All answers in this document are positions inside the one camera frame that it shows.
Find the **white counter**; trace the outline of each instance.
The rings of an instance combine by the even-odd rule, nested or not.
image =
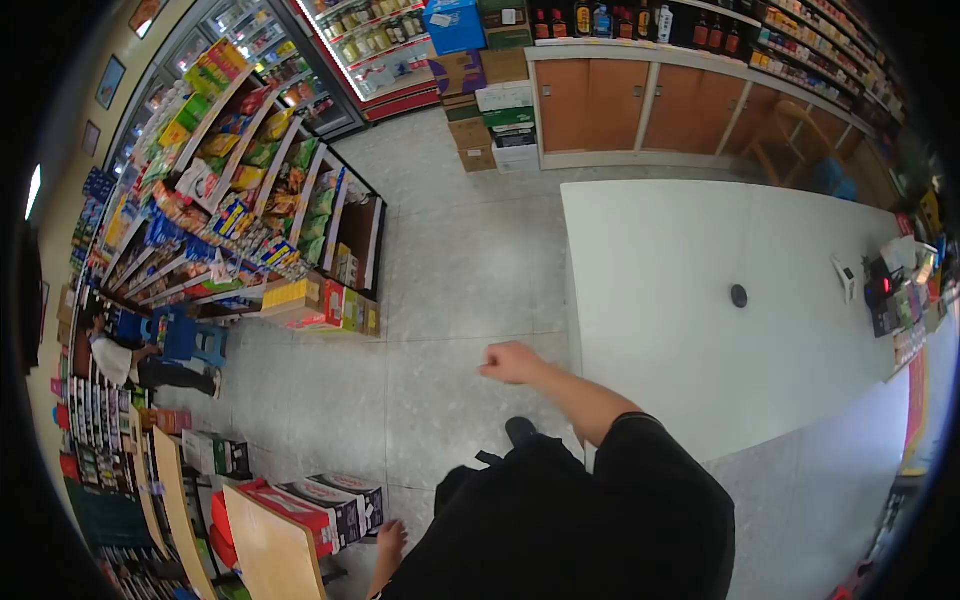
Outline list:
[[[892,372],[862,299],[830,255],[899,235],[893,214],[720,181],[561,186],[571,364],[662,420],[698,461],[839,413]],[[730,298],[733,284],[749,296]]]

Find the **blue cardboard box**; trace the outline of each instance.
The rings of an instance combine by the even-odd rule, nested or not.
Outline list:
[[[487,47],[476,0],[430,0],[423,22],[438,55]]]

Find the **framed picture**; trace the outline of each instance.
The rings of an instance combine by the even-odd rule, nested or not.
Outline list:
[[[86,122],[86,129],[84,130],[84,141],[81,144],[81,149],[88,156],[93,156],[97,152],[97,142],[100,141],[100,130],[97,129],[97,126],[93,124],[92,121]]]
[[[130,28],[137,37],[143,39],[147,36],[150,26],[156,21],[156,16],[165,6],[167,6],[167,0],[140,0],[136,11],[130,17]]]
[[[100,85],[97,85],[97,102],[100,103],[101,107],[110,110],[110,105],[113,104],[113,96],[117,93],[117,86],[120,85],[120,81],[126,72],[127,67],[111,55],[110,62],[107,63],[107,70],[104,71],[104,76],[100,78]]]

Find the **black pants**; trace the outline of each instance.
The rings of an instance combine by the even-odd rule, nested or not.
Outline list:
[[[193,388],[208,396],[213,396],[217,389],[210,375],[181,365],[168,365],[153,356],[137,363],[136,371],[140,375],[141,388],[153,389],[161,385],[172,385],[175,388]]]

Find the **black shoe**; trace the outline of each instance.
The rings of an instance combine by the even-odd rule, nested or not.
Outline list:
[[[504,426],[507,430],[507,437],[510,438],[514,448],[520,447],[527,439],[537,433],[537,427],[526,417],[512,417]]]

